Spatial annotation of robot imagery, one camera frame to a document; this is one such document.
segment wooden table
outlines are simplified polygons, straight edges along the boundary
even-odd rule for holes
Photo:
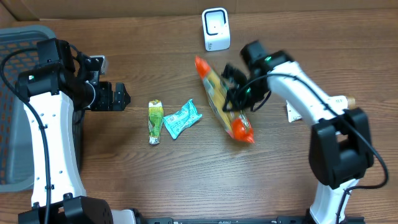
[[[245,69],[242,47],[259,39],[269,52],[285,49],[329,95],[353,95],[371,123],[373,144],[391,174],[387,187],[357,190],[346,214],[368,223],[398,222],[398,10],[314,11],[230,15],[231,48],[205,52],[200,16],[16,22],[42,24],[88,55],[110,61],[103,80],[124,82],[131,104],[121,113],[87,113],[81,178],[89,197],[111,208],[138,208],[146,217],[264,218],[303,215],[317,180],[308,164],[310,132],[288,123],[273,95],[248,113],[256,143],[231,140],[209,107],[195,55],[221,72]],[[173,140],[165,128],[148,144],[148,101],[165,114],[193,98],[202,119]],[[381,166],[362,184],[382,180]],[[0,222],[30,209],[26,191],[0,195]]]

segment blue wrapper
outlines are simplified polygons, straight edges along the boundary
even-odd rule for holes
[[[163,121],[173,139],[176,139],[183,130],[192,126],[200,118],[201,114],[198,114],[198,111],[191,99],[182,106],[180,111],[175,114],[165,116]]]

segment candy wrapper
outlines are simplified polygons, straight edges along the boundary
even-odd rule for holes
[[[149,144],[160,143],[160,132],[163,126],[163,107],[160,100],[148,104]]]
[[[224,80],[207,64],[206,60],[196,57],[195,65],[205,86],[210,106],[224,126],[225,131],[233,139],[254,143],[253,129],[243,111],[223,111],[228,91],[228,86]]]
[[[176,139],[180,133],[192,126],[201,118],[197,108],[191,100],[182,106],[181,110],[175,114],[164,117],[164,126],[166,126],[173,139]]]

